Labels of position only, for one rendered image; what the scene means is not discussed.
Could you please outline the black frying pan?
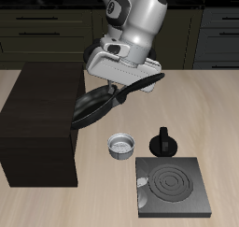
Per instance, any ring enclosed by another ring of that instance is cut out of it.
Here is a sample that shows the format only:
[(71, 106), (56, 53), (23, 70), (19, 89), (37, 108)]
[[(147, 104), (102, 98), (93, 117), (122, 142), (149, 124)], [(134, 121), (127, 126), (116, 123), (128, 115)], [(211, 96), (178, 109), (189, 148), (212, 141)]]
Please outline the black frying pan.
[(164, 77), (164, 73), (142, 78), (130, 86), (108, 93), (108, 84), (83, 94), (76, 100), (71, 129), (87, 127), (105, 116), (113, 107), (123, 104), (130, 92), (135, 92), (154, 84)]

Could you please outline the dark grey stove plate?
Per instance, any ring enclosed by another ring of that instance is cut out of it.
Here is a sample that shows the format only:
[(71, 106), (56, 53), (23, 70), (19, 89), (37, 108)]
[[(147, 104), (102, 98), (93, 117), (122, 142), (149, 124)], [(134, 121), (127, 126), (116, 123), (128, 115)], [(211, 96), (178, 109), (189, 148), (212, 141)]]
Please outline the dark grey stove plate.
[(195, 157), (136, 157), (139, 218), (210, 218), (200, 166)]

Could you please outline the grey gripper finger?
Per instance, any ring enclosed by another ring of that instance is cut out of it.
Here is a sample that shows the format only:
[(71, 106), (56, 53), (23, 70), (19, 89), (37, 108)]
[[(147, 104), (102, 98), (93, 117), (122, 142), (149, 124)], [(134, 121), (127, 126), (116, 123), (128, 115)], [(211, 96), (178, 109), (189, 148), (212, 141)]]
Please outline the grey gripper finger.
[(108, 93), (109, 94), (114, 94), (114, 92), (116, 91), (116, 89), (117, 89), (117, 86), (115, 85), (113, 85), (112, 84), (112, 81), (108, 81)]

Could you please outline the dark kitchen cupboard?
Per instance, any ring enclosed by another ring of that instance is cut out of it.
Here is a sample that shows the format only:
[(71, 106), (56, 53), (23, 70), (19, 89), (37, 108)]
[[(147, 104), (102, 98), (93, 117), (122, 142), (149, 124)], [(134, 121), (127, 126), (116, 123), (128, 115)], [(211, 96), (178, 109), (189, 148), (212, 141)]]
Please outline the dark kitchen cupboard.
[[(191, 69), (203, 11), (169, 7), (152, 48), (164, 70)], [(107, 33), (103, 9), (0, 9), (0, 69), (27, 62), (82, 62)]]

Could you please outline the round black stove knob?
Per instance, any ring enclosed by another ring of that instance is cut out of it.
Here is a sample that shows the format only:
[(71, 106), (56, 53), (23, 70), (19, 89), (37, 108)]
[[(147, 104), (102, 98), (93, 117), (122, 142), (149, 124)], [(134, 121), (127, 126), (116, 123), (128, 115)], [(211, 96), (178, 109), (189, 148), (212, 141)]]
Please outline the round black stove knob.
[(161, 127), (159, 134), (150, 140), (149, 150), (156, 157), (173, 157), (177, 152), (177, 143), (168, 135), (167, 128)]

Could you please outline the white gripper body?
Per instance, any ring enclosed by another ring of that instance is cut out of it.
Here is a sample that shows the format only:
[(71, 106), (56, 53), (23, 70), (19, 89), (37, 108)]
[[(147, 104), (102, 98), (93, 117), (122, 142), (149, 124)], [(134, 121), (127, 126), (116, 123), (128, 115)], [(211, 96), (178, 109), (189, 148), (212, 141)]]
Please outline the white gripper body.
[(119, 56), (108, 53), (101, 47), (98, 47), (92, 52), (86, 69), (90, 75), (130, 86), (142, 78), (160, 73), (162, 66), (159, 62), (146, 58), (143, 64), (139, 64), (137, 67), (130, 67), (122, 64)]

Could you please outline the dark wooden cabinet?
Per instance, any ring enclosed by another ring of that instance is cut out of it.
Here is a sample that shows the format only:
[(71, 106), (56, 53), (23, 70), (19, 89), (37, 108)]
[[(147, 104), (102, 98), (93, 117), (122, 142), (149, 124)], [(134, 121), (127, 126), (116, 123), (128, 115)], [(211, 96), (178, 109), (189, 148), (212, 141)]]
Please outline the dark wooden cabinet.
[(11, 187), (76, 187), (81, 63), (27, 63), (0, 112), (0, 164)]

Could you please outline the small grey fluted dish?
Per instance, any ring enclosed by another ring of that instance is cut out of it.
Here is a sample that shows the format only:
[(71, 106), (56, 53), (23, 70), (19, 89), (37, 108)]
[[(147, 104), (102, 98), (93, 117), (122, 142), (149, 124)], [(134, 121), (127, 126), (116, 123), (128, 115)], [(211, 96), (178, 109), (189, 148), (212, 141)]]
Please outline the small grey fluted dish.
[(134, 139), (124, 133), (117, 133), (107, 140), (109, 154), (116, 160), (127, 160), (134, 152)]

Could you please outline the grey kitchen cupboard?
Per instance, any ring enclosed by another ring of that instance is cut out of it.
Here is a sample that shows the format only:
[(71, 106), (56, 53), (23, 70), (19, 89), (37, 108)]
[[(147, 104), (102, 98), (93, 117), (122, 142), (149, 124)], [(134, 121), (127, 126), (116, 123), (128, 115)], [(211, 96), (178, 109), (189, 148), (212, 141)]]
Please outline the grey kitchen cupboard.
[(204, 10), (193, 68), (239, 70), (239, 7)]

